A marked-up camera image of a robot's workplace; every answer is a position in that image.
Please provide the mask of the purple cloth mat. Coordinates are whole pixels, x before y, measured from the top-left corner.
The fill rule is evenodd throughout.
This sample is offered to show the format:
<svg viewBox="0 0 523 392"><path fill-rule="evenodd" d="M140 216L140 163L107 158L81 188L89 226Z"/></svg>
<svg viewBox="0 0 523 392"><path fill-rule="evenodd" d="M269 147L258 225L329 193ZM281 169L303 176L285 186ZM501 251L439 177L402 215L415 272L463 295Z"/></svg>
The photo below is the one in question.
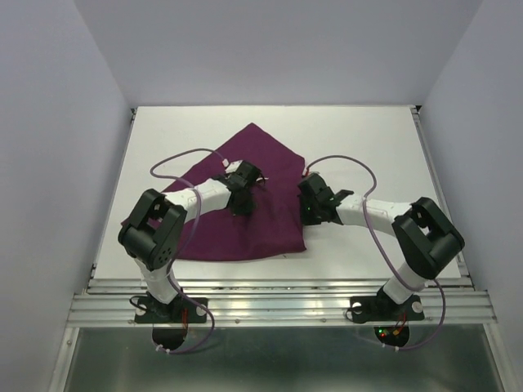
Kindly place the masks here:
<svg viewBox="0 0 523 392"><path fill-rule="evenodd" d="M254 123L217 152L230 161L245 160L258 167L266 182L253 188L251 215L233 216L230 210L203 214L180 258L250 261L305 251L298 198L304 158Z"/></svg>

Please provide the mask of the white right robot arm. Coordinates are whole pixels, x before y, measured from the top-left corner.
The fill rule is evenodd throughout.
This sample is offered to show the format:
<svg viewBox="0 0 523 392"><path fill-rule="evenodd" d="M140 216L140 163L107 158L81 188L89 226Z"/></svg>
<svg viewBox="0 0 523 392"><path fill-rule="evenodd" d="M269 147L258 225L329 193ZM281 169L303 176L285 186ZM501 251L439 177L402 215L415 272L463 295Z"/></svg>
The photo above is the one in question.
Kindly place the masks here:
<svg viewBox="0 0 523 392"><path fill-rule="evenodd" d="M463 250L465 241L446 214L430 198L413 203L370 199L350 190L333 192L317 173L298 185L305 226L334 223L365 227L396 239L404 262L373 296L353 296L346 317L354 323L419 321L424 318L418 293L435 280Z"/></svg>

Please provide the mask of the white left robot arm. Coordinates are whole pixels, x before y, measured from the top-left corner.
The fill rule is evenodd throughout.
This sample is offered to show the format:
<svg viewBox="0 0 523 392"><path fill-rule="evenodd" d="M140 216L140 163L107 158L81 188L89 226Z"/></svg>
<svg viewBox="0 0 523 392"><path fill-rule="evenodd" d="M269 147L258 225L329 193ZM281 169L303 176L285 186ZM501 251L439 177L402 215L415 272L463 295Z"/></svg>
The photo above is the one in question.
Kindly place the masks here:
<svg viewBox="0 0 523 392"><path fill-rule="evenodd" d="M135 304L145 316L164 323L192 320L204 323L207 300L192 300L175 281L172 264L183 252L183 229L195 229L202 215L229 210L234 216L249 216L255 209L252 187L262 178L261 170L240 160L222 174L201 184L174 192L146 190L138 199L118 233L118 242L138 265L146 295Z"/></svg>

